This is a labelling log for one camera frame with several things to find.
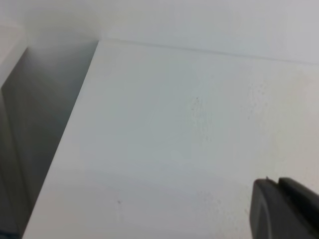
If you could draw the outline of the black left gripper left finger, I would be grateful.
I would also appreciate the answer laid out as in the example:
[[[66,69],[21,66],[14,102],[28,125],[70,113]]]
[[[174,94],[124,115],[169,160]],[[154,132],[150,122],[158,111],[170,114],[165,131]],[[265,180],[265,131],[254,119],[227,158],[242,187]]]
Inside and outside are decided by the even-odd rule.
[[[250,227],[254,239],[301,239],[303,225],[278,185],[269,179],[253,184]]]

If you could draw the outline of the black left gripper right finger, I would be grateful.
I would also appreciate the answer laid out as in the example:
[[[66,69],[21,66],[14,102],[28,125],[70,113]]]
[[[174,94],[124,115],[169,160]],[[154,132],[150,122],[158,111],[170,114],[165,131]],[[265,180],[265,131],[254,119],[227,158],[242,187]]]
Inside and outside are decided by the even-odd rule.
[[[279,178],[278,185],[304,221],[305,227],[319,238],[319,195],[288,177]]]

